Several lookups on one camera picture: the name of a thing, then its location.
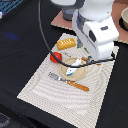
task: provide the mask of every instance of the knife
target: knife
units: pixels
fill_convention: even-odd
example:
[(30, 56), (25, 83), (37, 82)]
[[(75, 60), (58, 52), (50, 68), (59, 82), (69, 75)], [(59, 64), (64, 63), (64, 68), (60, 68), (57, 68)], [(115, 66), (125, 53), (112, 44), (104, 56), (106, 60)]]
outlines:
[(79, 89), (81, 89), (83, 91), (89, 91), (89, 88), (88, 87), (83, 86), (81, 84), (77, 84), (77, 83), (75, 83), (73, 81), (70, 81), (70, 80), (65, 80), (65, 79), (61, 78), (60, 76), (58, 76), (58, 75), (56, 75), (56, 74), (54, 74), (52, 72), (50, 72), (48, 74), (48, 76), (51, 77), (51, 78), (53, 78), (54, 80), (65, 82), (65, 83), (67, 83), (67, 84), (69, 84), (71, 86), (74, 86), (76, 88), (79, 88)]

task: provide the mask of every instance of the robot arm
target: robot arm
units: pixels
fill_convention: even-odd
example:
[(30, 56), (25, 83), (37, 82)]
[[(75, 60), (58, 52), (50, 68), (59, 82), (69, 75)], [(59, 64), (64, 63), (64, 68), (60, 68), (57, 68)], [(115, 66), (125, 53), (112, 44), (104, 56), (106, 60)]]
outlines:
[(83, 7), (85, 0), (50, 0), (54, 5), (63, 9), (78, 9)]
[(111, 12), (114, 0), (51, 0), (62, 9), (76, 9), (72, 28), (95, 61), (109, 59), (119, 33)]

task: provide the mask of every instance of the orange knife handle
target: orange knife handle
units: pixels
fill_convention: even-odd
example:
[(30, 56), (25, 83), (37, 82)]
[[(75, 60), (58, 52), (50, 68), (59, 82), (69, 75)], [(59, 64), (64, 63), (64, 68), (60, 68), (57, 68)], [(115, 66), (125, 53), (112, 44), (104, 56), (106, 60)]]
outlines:
[(89, 88), (88, 87), (85, 87), (85, 86), (83, 86), (81, 84), (77, 84), (77, 83), (75, 83), (73, 81), (70, 81), (70, 80), (67, 81), (67, 84), (72, 85), (72, 86), (74, 86), (76, 88), (79, 88), (81, 90), (84, 90), (84, 91), (89, 91)]

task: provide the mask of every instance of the black table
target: black table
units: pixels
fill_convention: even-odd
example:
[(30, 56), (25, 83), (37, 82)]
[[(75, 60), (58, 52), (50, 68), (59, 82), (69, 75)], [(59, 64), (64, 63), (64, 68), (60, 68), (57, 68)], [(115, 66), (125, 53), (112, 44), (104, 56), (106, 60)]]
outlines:
[[(42, 26), (51, 48), (62, 33), (75, 35), (51, 26), (59, 11), (49, 0), (42, 0)], [(96, 128), (128, 128), (128, 45), (115, 45), (119, 52)], [(48, 53), (38, 26), (38, 0), (24, 0), (0, 20), (0, 104), (50, 128), (75, 128), (17, 99)]]

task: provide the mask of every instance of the striped placemat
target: striped placemat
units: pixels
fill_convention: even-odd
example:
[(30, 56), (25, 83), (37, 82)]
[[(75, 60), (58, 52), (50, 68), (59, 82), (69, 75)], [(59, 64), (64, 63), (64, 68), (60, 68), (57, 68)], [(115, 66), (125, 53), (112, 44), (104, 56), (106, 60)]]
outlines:
[[(65, 33), (60, 37), (60, 40), (67, 38), (77, 40), (77, 37)], [(56, 45), (52, 51), (58, 52)], [(88, 56), (83, 48), (72, 47), (61, 52), (62, 54), (69, 53), (75, 57)], [(114, 53), (117, 54), (117, 52), (118, 47), (114, 47)], [(77, 83), (89, 87), (90, 91), (85, 92), (48, 77), (49, 72), (60, 75), (59, 64), (52, 63), (49, 56), (50, 54), (17, 98), (78, 128), (95, 128), (114, 61), (102, 63), (100, 66), (90, 65), (87, 67), (88, 71), (85, 78), (77, 81)]]

